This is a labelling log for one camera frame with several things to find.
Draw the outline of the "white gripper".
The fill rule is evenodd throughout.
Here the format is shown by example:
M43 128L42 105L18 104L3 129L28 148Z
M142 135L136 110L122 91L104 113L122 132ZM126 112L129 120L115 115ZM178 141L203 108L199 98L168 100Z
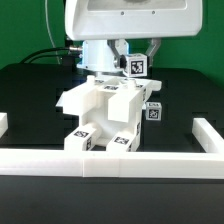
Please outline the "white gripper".
M202 17L202 0L66 0L65 30L72 40L108 40L117 69L126 67L124 39L152 38L145 53L152 67L160 38L194 36Z

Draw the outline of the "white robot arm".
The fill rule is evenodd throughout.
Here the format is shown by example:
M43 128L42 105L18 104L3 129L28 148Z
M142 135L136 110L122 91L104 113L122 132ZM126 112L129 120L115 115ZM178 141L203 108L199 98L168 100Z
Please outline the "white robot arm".
M202 0L66 0L65 30L81 41L81 69L117 73L130 61L129 39L149 38L144 68L164 37L194 36L202 27Z

